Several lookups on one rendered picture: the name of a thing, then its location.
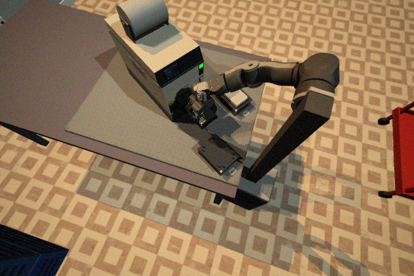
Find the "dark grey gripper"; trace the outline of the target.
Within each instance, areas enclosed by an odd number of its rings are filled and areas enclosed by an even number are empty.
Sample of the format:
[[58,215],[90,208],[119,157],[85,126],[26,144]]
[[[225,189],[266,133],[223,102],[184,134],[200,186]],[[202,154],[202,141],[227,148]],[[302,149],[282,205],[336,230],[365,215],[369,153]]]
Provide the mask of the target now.
[[203,99],[202,101],[199,101],[193,94],[187,100],[187,111],[189,112],[188,115],[195,122],[197,119],[193,111],[200,115],[204,110],[213,109],[214,99],[210,95],[206,97],[207,94],[207,91],[201,94],[200,98]]

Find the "grey cylinder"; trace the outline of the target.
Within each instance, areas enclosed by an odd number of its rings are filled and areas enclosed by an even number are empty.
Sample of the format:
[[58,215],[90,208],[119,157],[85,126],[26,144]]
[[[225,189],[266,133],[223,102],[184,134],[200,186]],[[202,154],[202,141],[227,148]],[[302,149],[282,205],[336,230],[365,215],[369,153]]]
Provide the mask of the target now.
[[164,0],[127,0],[116,8],[118,15],[127,20],[135,39],[169,19]]

